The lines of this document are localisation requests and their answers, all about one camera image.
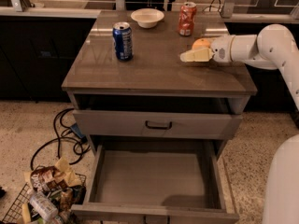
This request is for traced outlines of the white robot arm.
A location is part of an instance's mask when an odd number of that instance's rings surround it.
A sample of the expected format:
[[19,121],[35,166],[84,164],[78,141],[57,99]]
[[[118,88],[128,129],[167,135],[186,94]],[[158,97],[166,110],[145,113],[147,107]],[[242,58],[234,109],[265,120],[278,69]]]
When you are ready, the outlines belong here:
[[[242,62],[278,70],[299,108],[299,49],[291,31],[281,24],[270,24],[257,35],[199,39],[180,59],[185,63]],[[299,224],[299,135],[280,145],[271,162],[262,224]]]

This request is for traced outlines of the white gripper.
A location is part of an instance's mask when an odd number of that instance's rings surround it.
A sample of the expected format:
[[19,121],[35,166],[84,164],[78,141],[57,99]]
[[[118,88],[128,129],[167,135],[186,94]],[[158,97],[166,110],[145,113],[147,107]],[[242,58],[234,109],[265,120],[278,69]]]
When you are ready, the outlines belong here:
[[234,40],[233,35],[209,37],[210,48],[190,49],[180,54],[180,59],[185,62],[209,62],[212,57],[217,63],[229,63],[231,58],[231,46]]

